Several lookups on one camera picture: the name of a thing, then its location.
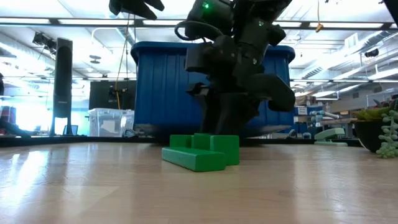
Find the clear plastic container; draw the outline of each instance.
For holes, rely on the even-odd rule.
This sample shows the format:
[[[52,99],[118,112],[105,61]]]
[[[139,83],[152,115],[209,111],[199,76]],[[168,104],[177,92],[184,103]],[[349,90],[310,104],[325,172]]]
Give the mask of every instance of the clear plastic container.
[[[90,137],[122,137],[125,129],[132,129],[134,111],[95,108],[89,110]]]

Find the plastic storage box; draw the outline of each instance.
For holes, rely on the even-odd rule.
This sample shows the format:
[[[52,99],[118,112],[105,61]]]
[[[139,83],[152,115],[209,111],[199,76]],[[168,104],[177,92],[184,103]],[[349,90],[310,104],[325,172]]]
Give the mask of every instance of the plastic storage box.
[[[138,64],[135,131],[166,138],[170,134],[193,134],[199,130],[201,108],[185,91],[189,84],[208,81],[204,74],[184,70],[187,48],[194,46],[168,42],[134,45],[131,55]],[[265,73],[276,73],[289,85],[289,63],[294,57],[291,47],[270,46],[263,62]],[[258,117],[248,122],[242,136],[262,136],[284,129],[278,126],[293,125],[293,111],[271,111],[267,102],[263,102],[259,112]]]
[[[95,108],[88,111],[90,137],[121,137],[133,128],[134,111]]]

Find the white wall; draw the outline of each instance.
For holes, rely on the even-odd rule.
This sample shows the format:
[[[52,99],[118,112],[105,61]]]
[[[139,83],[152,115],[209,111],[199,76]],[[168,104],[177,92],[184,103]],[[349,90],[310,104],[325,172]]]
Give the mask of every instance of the white wall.
[[[373,89],[375,89],[377,85],[367,86],[366,88],[359,90],[359,91],[351,91],[348,94],[345,94],[341,97],[341,100],[334,101],[330,105],[330,111],[332,113],[340,112],[340,111],[347,111],[347,110],[357,110],[367,107],[367,99],[366,95],[372,95]],[[383,83],[382,88],[383,91],[390,89],[390,88],[397,88],[397,83]],[[353,99],[353,93],[359,92],[359,98]],[[383,96],[369,96],[369,106],[375,106],[376,103],[373,101],[379,100],[383,101]]]

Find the ceiling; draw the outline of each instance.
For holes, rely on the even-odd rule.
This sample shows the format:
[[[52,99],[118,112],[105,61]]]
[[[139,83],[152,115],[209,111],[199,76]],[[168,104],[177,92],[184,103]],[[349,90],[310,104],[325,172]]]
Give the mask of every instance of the ceiling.
[[[163,12],[153,10],[159,19],[185,19],[192,7],[194,0],[163,0],[165,10]],[[318,5],[317,0],[293,0],[290,6],[280,15],[278,21],[317,21]],[[326,3],[320,0],[320,20],[336,21],[336,22],[394,22],[388,13],[384,4],[380,4],[381,0],[329,0]],[[88,19],[105,19],[114,18],[108,9],[109,0],[17,0],[3,1],[0,7],[0,15],[2,17],[54,17],[54,18],[88,18]],[[118,19],[127,19],[127,15],[121,14]],[[36,32],[44,33],[48,38],[56,39],[63,37],[73,41],[73,70],[74,77],[99,78],[107,75],[108,78],[135,78],[136,64],[128,55],[126,60],[126,52],[123,51],[124,33],[116,28],[93,28],[93,27],[53,27],[53,26],[2,26],[0,28],[0,43],[13,41],[32,49],[41,60],[51,60],[51,54],[43,47],[32,43],[32,39]],[[174,34],[174,30],[165,28],[135,28],[131,26],[129,30],[135,41],[162,41],[162,42],[182,42]],[[366,40],[376,31],[360,31],[360,30],[322,30],[316,33],[314,30],[286,30],[287,37],[282,41],[281,45],[288,45],[295,49],[296,59],[290,64],[292,79],[301,79],[311,72],[312,67],[318,66],[319,63],[336,60],[338,62],[331,65],[323,65],[322,72],[316,73],[310,78],[316,79],[333,79],[338,75],[345,74],[355,68],[361,68],[364,65],[375,63],[377,60],[383,59],[395,50],[398,50],[395,42],[396,36],[391,32],[391,39],[382,40],[377,43],[380,54],[376,58],[365,58],[363,54],[358,52],[341,56],[337,54],[349,47],[355,47],[362,44],[362,40]],[[356,38],[354,45],[347,45],[347,38]],[[132,43],[127,43],[127,49],[131,48]],[[99,64],[91,63],[93,60],[90,55],[100,56]],[[45,71],[35,68],[39,64],[32,63],[34,58],[30,58],[30,62],[20,60],[20,58],[0,57],[0,60],[7,61],[12,65],[19,67],[29,67],[26,70],[15,71],[4,66],[0,67],[0,72],[5,77],[34,77],[46,76]],[[381,70],[388,70],[393,66],[397,58],[390,58],[381,62]],[[375,66],[369,66],[365,70],[351,75],[350,78],[359,77],[366,78],[377,72]],[[10,83],[15,86],[22,87],[23,83],[36,83],[39,85],[38,90],[50,91],[46,88],[49,85],[37,83],[34,80],[26,80],[26,78],[18,79],[17,82]],[[81,88],[87,81],[76,82],[76,86]],[[319,89],[323,89],[323,84],[299,83],[303,90],[316,93]],[[79,91],[79,94],[87,95],[88,91]]]

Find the potted plant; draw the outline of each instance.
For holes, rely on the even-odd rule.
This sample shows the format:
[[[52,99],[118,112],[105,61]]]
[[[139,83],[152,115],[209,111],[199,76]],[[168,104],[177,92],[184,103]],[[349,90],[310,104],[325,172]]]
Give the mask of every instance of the potted plant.
[[[388,126],[388,124],[383,122],[383,118],[390,116],[390,111],[398,111],[398,104],[397,100],[383,104],[376,100],[375,102],[378,108],[358,111],[354,114],[354,117],[358,119],[355,123],[355,131],[362,146],[376,153],[385,140],[380,139],[379,136],[383,133],[386,126]]]

